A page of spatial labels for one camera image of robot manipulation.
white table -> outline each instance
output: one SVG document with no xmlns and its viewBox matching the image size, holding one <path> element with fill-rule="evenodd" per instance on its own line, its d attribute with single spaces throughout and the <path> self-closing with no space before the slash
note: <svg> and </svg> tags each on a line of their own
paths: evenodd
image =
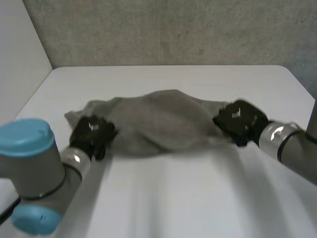
<svg viewBox="0 0 317 238">
<path fill-rule="evenodd" d="M 63 67 L 19 118 L 47 120 L 59 149 L 63 117 L 93 99 L 179 89 L 206 100 L 245 98 L 272 119 L 306 128 L 313 98 L 280 66 Z M 2 238 L 25 238 L 10 221 Z M 317 188 L 261 152 L 222 147 L 148 159 L 94 163 L 56 238 L 313 238 Z"/>
</svg>

white wall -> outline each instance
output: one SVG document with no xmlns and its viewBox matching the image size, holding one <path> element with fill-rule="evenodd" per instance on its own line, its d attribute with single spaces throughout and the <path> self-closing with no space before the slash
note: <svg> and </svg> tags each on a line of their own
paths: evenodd
<svg viewBox="0 0 317 238">
<path fill-rule="evenodd" d="M 0 124 L 15 118 L 51 71 L 22 0 L 0 0 Z"/>
</svg>

blue joint cap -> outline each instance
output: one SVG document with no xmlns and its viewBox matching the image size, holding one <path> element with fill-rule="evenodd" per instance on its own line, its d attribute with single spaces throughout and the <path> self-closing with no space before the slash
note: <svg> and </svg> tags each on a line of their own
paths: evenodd
<svg viewBox="0 0 317 238">
<path fill-rule="evenodd" d="M 11 216 L 15 227 L 32 235 L 50 235 L 61 219 L 58 212 L 37 205 L 18 205 Z"/>
<path fill-rule="evenodd" d="M 27 159 L 54 144 L 54 133 L 42 119 L 21 119 L 0 126 L 0 156 Z"/>
</svg>

gray wall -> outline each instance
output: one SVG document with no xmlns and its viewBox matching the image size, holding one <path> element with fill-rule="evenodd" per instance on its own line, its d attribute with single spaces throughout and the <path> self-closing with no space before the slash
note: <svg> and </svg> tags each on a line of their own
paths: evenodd
<svg viewBox="0 0 317 238">
<path fill-rule="evenodd" d="M 317 97 L 317 0 L 23 0 L 53 67 L 278 64 Z"/>
</svg>

gray towel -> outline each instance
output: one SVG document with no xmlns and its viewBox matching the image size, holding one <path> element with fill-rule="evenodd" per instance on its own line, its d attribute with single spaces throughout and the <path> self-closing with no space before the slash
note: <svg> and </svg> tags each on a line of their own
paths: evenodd
<svg viewBox="0 0 317 238">
<path fill-rule="evenodd" d="M 103 117 L 118 130 L 111 144 L 113 154 L 151 156 L 228 143 L 230 139 L 212 121 L 226 104 L 164 90 L 141 97 L 91 101 L 65 117 L 72 128 L 81 116 Z"/>
</svg>

